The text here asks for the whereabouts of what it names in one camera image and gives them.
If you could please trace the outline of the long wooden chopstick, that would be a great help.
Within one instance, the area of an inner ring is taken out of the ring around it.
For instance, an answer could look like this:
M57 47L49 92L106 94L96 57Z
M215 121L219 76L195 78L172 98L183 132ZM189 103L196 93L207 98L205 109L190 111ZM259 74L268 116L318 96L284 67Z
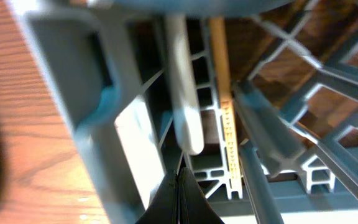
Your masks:
M230 175L230 193L235 192L239 198L243 197L241 167L239 164L239 150L237 142L236 121L231 94L231 76L227 52L226 30L223 17L214 17L209 20L211 31L211 48L213 51L214 67L221 109L223 134L226 143L226 157Z

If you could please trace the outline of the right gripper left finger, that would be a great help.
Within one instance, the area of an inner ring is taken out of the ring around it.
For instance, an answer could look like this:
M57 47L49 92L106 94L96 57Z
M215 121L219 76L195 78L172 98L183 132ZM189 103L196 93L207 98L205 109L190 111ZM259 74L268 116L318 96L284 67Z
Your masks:
M165 175L149 207L135 224L154 223L178 223L178 181L175 172Z

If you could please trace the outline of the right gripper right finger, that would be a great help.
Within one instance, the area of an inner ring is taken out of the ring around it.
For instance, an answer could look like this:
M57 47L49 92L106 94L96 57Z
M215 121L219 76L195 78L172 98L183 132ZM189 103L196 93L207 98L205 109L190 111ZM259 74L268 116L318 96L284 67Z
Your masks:
M192 171L184 167L178 178L179 221L183 224L223 224L209 205Z

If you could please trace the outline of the dark blue plate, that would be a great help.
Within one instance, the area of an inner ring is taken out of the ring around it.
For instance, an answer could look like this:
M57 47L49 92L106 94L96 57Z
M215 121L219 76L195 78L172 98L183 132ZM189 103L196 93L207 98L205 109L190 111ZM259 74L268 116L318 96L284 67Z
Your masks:
M290 4L292 0L113 0L114 5L153 14L241 17Z

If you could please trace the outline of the grey plastic dishwasher rack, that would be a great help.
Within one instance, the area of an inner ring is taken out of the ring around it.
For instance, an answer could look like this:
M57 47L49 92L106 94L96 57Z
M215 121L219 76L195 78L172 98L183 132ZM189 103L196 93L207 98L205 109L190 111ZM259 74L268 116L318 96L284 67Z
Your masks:
M69 129L111 223L134 223L149 207L168 172L177 174L183 152L176 139L168 84L165 16L113 1L11 1L11 11ZM358 48L358 33L327 64L259 14L249 15L317 69L280 111L250 81L233 84L234 112L250 140L238 144L243 196L259 223L280 223L278 198L266 175L293 171L304 178L328 172L358 201L358 161L339 140L358 129L358 68L343 60ZM201 23L203 57L216 78L211 31ZM203 167L213 181L208 199L225 185L230 193L218 88L210 84L221 165Z

